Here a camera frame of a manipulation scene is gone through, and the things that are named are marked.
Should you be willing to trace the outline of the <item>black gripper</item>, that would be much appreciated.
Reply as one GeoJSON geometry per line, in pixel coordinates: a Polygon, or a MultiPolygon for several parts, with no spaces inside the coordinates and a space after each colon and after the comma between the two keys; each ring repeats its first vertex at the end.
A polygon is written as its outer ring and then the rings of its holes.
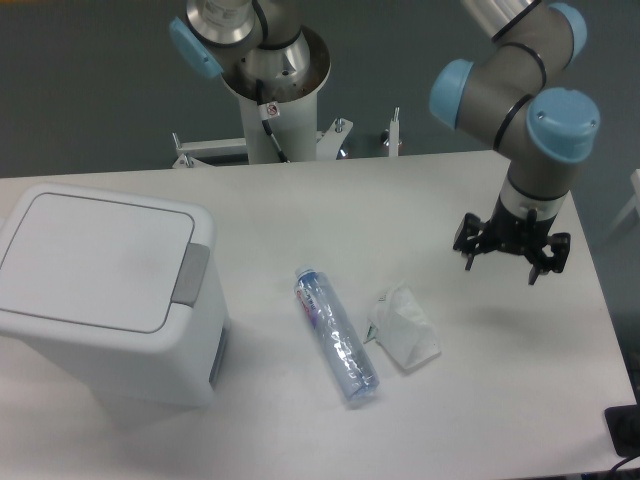
{"type": "Polygon", "coordinates": [[[524,218],[511,213],[498,198],[489,221],[466,213],[455,234],[453,250],[466,259],[470,271],[475,257],[499,251],[527,258],[532,268],[528,284],[534,285],[540,276],[564,271],[571,249],[571,235],[556,233],[548,236],[554,217],[538,220],[527,213],[524,218]]]}

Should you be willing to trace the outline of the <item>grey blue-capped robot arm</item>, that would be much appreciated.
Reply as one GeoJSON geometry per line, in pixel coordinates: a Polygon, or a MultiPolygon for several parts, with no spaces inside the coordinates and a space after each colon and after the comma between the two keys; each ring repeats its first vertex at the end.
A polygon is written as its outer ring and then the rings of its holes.
{"type": "MultiPolygon", "coordinates": [[[[590,155],[600,126],[595,103],[549,81],[582,51],[587,28],[563,3],[469,1],[494,44],[483,63],[458,59],[437,76],[429,110],[507,158],[488,220],[467,214],[453,247],[468,261],[494,251],[524,257],[530,279],[561,272],[571,237],[551,226],[590,155]]],[[[317,95],[331,67],[326,44],[292,1],[190,1],[169,26],[185,62],[221,78],[241,109],[252,163],[335,159],[335,129],[317,129],[317,95]]]]}

